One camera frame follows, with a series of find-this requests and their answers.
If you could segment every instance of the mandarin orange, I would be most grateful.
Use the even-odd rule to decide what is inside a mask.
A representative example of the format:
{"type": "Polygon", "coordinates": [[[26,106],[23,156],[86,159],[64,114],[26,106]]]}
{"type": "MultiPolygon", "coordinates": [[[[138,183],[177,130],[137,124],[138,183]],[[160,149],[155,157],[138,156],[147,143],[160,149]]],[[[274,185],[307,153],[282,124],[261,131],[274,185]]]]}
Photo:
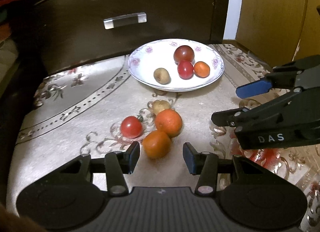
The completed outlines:
{"type": "Polygon", "coordinates": [[[143,140],[142,146],[151,159],[164,157],[170,151],[171,140],[165,132],[155,130],[143,140]]]}
{"type": "Polygon", "coordinates": [[[210,74],[210,67],[202,61],[196,62],[193,70],[198,77],[207,77],[210,74]]]}
{"type": "Polygon", "coordinates": [[[164,131],[172,138],[179,135],[182,128],[182,119],[175,110],[166,109],[158,113],[155,125],[158,130],[164,131]]]}

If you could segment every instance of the metal handle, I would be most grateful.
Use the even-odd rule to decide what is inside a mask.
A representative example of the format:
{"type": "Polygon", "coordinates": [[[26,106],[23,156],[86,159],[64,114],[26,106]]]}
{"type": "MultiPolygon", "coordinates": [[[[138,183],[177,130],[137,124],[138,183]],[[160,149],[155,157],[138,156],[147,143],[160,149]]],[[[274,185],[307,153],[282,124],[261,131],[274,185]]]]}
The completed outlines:
{"type": "Polygon", "coordinates": [[[144,22],[147,22],[147,14],[140,12],[105,19],[103,24],[105,29],[113,29],[116,27],[144,22]]]}

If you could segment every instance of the ribbed black surface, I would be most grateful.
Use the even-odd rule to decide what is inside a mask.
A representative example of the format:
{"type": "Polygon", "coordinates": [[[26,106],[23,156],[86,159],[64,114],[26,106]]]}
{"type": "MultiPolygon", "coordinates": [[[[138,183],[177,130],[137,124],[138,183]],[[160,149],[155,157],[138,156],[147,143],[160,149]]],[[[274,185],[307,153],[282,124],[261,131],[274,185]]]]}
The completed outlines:
{"type": "Polygon", "coordinates": [[[92,223],[74,232],[249,232],[224,216],[211,198],[195,196],[189,187],[136,187],[113,198],[92,223]]]}

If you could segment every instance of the floral plate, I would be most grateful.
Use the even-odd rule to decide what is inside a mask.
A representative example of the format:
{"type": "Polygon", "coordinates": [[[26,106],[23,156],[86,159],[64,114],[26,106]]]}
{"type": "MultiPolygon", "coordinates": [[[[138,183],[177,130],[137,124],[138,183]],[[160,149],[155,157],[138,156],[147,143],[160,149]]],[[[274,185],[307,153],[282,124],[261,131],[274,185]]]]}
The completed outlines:
{"type": "Polygon", "coordinates": [[[169,92],[186,92],[210,85],[223,73],[224,63],[221,56],[212,48],[187,39],[161,39],[156,40],[134,50],[128,58],[130,74],[138,81],[153,88],[169,92]],[[210,67],[210,74],[206,78],[193,75],[190,79],[181,79],[178,75],[177,65],[173,53],[177,47],[190,46],[195,53],[195,63],[203,61],[210,67]],[[159,84],[153,77],[157,68],[165,68],[171,77],[167,85],[159,84]]]}

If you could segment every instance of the tablecloth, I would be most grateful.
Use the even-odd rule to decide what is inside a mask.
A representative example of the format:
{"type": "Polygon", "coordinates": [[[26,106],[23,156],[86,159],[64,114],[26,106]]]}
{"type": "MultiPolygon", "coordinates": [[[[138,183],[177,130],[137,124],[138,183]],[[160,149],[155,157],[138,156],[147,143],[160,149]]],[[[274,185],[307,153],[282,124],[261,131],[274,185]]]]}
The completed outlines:
{"type": "MultiPolygon", "coordinates": [[[[150,160],[143,149],[135,171],[125,175],[134,186],[179,187],[194,190],[198,177],[189,174],[182,145],[190,142],[198,151],[215,152],[221,158],[242,154],[299,187],[308,197],[308,211],[301,223],[304,231],[320,230],[320,146],[277,150],[243,151],[232,128],[217,127],[213,112],[238,106],[253,108],[288,90],[271,90],[241,100],[235,90],[263,77],[268,71],[230,44],[211,45],[223,58],[225,71],[213,84],[185,93],[155,90],[130,76],[126,56],[74,68],[47,77],[35,94],[34,110],[26,115],[14,150],[9,174],[7,208],[17,212],[19,192],[37,179],[82,153],[92,158],[109,151],[125,150],[130,143],[119,134],[125,117],[142,117],[145,132],[154,127],[152,101],[167,100],[183,119],[181,134],[172,139],[170,153],[150,160]]],[[[106,190],[106,178],[95,174],[93,183],[106,190]]],[[[230,183],[220,175],[218,189],[230,183]]]]}

